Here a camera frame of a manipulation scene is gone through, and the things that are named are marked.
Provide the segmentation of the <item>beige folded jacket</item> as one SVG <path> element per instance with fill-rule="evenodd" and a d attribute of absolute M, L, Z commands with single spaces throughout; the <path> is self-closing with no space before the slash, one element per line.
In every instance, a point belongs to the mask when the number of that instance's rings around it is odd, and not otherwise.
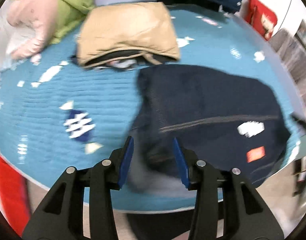
<path fill-rule="evenodd" d="M 162 2 L 94 8 L 81 26 L 71 59 L 89 69 L 140 57 L 154 65 L 180 60 L 171 15 Z"/>

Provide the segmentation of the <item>pink pillow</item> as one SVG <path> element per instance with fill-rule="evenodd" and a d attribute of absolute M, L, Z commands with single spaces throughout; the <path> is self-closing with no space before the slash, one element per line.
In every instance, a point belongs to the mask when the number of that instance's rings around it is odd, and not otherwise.
<path fill-rule="evenodd" d="M 14 0 L 7 13 L 7 22 L 16 28 L 28 27 L 34 36 L 11 52 L 20 60 L 36 55 L 47 46 L 56 30 L 58 0 Z"/>

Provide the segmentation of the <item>blue patterned bed quilt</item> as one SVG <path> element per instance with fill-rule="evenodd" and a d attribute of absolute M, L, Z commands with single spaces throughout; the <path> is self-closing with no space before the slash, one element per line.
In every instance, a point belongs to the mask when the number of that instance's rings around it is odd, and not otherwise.
<path fill-rule="evenodd" d="M 240 18 L 197 5 L 168 7 L 180 62 L 256 78 L 275 93 L 284 116 L 300 111 L 295 85 L 263 38 Z M 69 58 L 80 28 L 0 75 L 0 154 L 49 189 L 68 166 L 87 168 L 119 148 L 138 114 L 139 68 L 85 69 Z"/>

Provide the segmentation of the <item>red cushion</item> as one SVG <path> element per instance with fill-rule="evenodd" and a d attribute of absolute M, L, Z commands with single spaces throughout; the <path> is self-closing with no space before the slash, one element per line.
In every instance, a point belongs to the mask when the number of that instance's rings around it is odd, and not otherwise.
<path fill-rule="evenodd" d="M 259 0 L 248 0 L 244 20 L 267 41 L 272 37 L 278 21 L 276 14 Z"/>

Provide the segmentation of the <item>dark blue denim jeans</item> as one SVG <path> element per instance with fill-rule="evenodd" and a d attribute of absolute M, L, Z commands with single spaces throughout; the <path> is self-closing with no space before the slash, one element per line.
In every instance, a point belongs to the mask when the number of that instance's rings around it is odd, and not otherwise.
<path fill-rule="evenodd" d="M 261 185 L 284 157 L 290 132 L 273 91 L 257 79 L 212 68 L 164 64 L 141 69 L 136 145 L 150 171 L 178 177 L 173 140 L 221 170 Z"/>

